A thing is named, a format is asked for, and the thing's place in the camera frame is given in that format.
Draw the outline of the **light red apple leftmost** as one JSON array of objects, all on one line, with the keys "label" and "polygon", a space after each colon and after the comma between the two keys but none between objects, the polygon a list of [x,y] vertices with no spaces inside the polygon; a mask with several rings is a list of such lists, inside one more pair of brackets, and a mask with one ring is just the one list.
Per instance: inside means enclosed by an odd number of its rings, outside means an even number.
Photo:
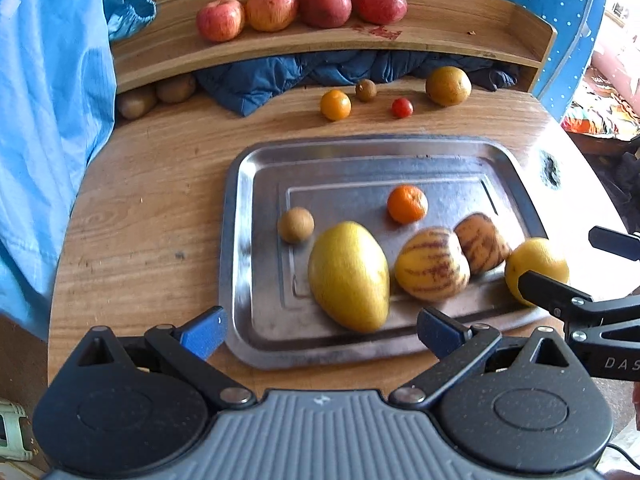
[{"label": "light red apple leftmost", "polygon": [[244,6],[238,0],[215,0],[196,14],[196,27],[200,35],[216,44],[239,36],[244,25]]}]

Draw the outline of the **red cherry tomato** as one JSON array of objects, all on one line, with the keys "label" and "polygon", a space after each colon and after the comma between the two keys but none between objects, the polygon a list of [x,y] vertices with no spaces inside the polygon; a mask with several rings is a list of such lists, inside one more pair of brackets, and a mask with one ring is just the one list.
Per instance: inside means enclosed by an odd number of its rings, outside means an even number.
[{"label": "red cherry tomato", "polygon": [[404,119],[410,117],[413,114],[414,106],[409,99],[398,98],[396,100],[393,100],[390,110],[396,118]]}]

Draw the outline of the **wooden desk shelf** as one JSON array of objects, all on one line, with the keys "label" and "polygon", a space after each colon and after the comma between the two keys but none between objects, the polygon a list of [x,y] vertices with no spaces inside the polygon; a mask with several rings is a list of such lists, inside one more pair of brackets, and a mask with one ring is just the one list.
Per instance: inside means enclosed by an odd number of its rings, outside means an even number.
[{"label": "wooden desk shelf", "polygon": [[280,32],[244,28],[238,38],[211,44],[195,15],[214,0],[164,0],[153,23],[112,45],[117,90],[249,58],[341,50],[432,51],[523,67],[518,89],[532,91],[556,38],[555,28],[508,0],[407,0],[398,23],[378,26],[350,18],[340,28],[295,22]]}]

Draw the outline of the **striped pepino melon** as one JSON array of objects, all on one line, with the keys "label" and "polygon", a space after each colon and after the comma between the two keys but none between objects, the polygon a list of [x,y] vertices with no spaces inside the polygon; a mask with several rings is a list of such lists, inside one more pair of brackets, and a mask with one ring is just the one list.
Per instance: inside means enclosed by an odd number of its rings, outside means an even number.
[{"label": "striped pepino melon", "polygon": [[462,219],[454,227],[454,232],[473,275],[495,269],[511,253],[509,244],[495,223],[481,212]]},{"label": "striped pepino melon", "polygon": [[442,302],[465,289],[471,278],[454,231],[433,226],[413,235],[402,246],[394,265],[396,282],[410,296]]}]

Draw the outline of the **red apple rightmost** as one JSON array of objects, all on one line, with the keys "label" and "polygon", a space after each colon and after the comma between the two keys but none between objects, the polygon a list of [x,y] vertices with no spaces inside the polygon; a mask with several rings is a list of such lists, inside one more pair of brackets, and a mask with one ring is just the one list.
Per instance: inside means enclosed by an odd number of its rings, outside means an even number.
[{"label": "red apple rightmost", "polygon": [[388,25],[399,22],[408,12],[407,0],[352,0],[360,20]]}]

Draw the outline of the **green toy car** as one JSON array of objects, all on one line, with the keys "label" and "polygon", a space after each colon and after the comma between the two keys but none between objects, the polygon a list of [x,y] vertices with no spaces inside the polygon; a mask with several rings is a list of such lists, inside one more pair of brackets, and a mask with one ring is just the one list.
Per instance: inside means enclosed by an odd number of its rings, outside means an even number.
[{"label": "green toy car", "polygon": [[0,400],[1,416],[1,457],[6,460],[30,462],[34,452],[25,448],[21,420],[27,420],[27,414],[20,404],[6,399]]}]

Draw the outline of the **large yellow oval fruit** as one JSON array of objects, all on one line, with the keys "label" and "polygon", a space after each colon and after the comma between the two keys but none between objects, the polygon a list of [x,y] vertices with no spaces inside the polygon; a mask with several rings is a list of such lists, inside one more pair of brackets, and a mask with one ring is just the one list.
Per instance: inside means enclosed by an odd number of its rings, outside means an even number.
[{"label": "large yellow oval fruit", "polygon": [[361,224],[345,221],[324,231],[308,260],[311,295],[334,322],[373,333],[390,312],[390,270],[382,247]]}]

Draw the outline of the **dark blue padded jacket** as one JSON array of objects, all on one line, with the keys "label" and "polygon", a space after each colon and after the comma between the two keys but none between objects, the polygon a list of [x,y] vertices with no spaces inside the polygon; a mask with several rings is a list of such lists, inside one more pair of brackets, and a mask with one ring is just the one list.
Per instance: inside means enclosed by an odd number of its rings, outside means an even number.
[{"label": "dark blue padded jacket", "polygon": [[195,79],[219,105],[246,117],[269,100],[303,84],[353,86],[363,79],[389,84],[405,76],[426,78],[439,67],[463,70],[472,84],[497,91],[515,86],[512,63],[474,56],[407,50],[345,50],[267,56],[197,70]]}]

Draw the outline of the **striped pepino melon back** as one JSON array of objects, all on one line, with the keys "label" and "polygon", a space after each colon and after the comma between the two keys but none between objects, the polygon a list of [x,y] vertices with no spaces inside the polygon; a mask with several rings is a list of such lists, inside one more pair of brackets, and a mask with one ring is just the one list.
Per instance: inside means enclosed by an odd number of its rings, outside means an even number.
[{"label": "striped pepino melon back", "polygon": [[454,227],[454,232],[473,275],[495,269],[511,253],[509,244],[495,223],[481,212],[462,219]]}]

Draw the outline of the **metal baking tray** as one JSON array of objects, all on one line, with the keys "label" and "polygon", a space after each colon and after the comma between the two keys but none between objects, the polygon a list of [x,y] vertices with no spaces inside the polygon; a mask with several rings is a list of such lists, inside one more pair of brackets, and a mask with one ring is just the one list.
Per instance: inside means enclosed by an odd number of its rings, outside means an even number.
[{"label": "metal baking tray", "polygon": [[[401,226],[387,212],[396,186],[427,197],[419,224]],[[419,228],[453,228],[480,212],[511,246],[546,232],[503,146],[472,136],[379,134],[256,144],[232,162],[224,191],[218,300],[228,313],[230,351],[261,370],[382,359],[419,352],[420,302],[390,291],[385,325],[369,335],[338,326],[316,304],[307,280],[311,242],[286,244],[281,214],[303,207],[323,232],[361,224],[388,262]]]}]

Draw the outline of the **small brown longan back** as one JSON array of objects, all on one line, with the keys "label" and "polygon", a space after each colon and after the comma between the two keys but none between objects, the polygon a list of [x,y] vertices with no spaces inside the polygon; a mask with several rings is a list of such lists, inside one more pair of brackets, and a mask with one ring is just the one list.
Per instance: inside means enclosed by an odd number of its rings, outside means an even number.
[{"label": "small brown longan back", "polygon": [[356,98],[363,103],[371,102],[378,94],[376,84],[370,79],[361,79],[355,87]]}]

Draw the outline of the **small orange tangerine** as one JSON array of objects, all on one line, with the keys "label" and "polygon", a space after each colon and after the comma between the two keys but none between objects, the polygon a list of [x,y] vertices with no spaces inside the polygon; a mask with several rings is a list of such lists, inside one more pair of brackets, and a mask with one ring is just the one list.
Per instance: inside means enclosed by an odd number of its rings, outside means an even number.
[{"label": "small orange tangerine", "polygon": [[398,185],[388,196],[387,211],[390,218],[404,226],[426,216],[428,201],[420,188],[408,184]]}]

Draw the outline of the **orange-yellow round fruit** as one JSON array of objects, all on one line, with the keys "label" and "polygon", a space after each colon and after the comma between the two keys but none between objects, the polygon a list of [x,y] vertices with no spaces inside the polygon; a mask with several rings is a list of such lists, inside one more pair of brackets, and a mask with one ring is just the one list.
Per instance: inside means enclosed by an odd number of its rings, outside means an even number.
[{"label": "orange-yellow round fruit", "polygon": [[352,101],[341,90],[327,91],[320,100],[320,112],[330,122],[339,122],[352,114]]}]

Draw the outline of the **striped pepino melon front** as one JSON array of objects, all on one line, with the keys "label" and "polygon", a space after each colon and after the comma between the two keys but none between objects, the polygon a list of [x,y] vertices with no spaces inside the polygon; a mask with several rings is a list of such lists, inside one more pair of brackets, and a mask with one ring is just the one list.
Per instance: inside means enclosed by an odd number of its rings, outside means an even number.
[{"label": "striped pepino melon front", "polygon": [[410,296],[442,302],[465,289],[471,278],[454,231],[433,226],[413,235],[402,246],[394,265],[396,282]]}]

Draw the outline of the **round yellow lemon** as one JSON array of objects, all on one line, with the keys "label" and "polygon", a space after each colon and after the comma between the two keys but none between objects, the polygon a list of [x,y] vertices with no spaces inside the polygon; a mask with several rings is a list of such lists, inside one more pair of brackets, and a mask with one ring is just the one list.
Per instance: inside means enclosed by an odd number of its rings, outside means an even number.
[{"label": "round yellow lemon", "polygon": [[512,250],[504,264],[504,280],[512,296],[521,304],[533,307],[518,290],[518,279],[527,271],[535,271],[564,284],[570,280],[570,267],[563,248],[548,238],[528,238]]}]

